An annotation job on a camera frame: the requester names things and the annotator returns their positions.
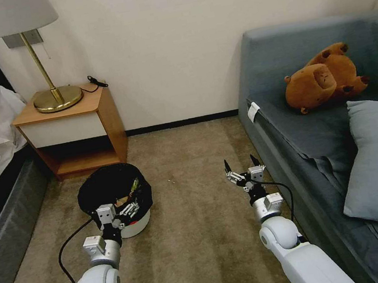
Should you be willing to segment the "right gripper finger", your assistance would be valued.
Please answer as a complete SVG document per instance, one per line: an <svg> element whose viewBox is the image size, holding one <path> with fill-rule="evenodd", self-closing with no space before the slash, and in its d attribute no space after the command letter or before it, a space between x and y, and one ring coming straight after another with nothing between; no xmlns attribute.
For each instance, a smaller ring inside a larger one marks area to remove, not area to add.
<svg viewBox="0 0 378 283"><path fill-rule="evenodd" d="M237 185L237 186L244 186L247 184L248 180L247 178L239 173L233 172L226 160L224 160L224 170L226 173L226 178L229 182Z"/></svg>
<svg viewBox="0 0 378 283"><path fill-rule="evenodd" d="M252 154L250 154L249 156L250 156L251 161L253 162L254 167L256 167L256 168L258 167L260 169L264 168L264 165L261 164L261 162L259 161L258 158L256 158Z"/></svg>

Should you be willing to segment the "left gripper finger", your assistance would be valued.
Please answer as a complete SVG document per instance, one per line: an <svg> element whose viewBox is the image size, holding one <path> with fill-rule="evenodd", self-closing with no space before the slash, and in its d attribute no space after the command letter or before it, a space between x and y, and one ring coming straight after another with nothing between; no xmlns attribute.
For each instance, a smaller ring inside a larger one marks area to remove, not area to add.
<svg viewBox="0 0 378 283"><path fill-rule="evenodd" d="M132 219L139 209L140 207L137 201L130 202L119 212L118 218L121 220Z"/></svg>

